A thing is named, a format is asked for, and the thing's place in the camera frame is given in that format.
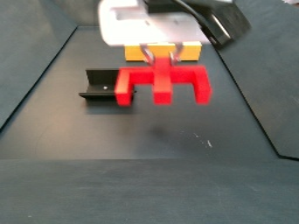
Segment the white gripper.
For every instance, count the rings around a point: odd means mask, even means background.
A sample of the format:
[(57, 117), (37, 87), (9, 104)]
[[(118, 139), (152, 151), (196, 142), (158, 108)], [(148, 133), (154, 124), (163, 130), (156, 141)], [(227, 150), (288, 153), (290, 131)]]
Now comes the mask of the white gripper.
[[(100, 34), (109, 46), (175, 43), (171, 62), (180, 61), (182, 42), (208, 43), (195, 18), (184, 12), (150, 14), (143, 0), (101, 0), (97, 4)], [(144, 62), (151, 66), (155, 56), (148, 45), (140, 45)]]

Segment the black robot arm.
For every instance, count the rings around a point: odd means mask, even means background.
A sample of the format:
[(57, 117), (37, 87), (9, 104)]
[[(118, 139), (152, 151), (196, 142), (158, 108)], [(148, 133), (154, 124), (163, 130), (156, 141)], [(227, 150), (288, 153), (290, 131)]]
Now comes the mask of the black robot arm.
[(138, 46), (142, 60), (156, 60), (151, 44), (170, 43), (171, 62), (183, 59), (186, 42), (223, 49), (239, 41), (250, 22), (235, 0), (100, 0), (100, 35), (109, 46)]

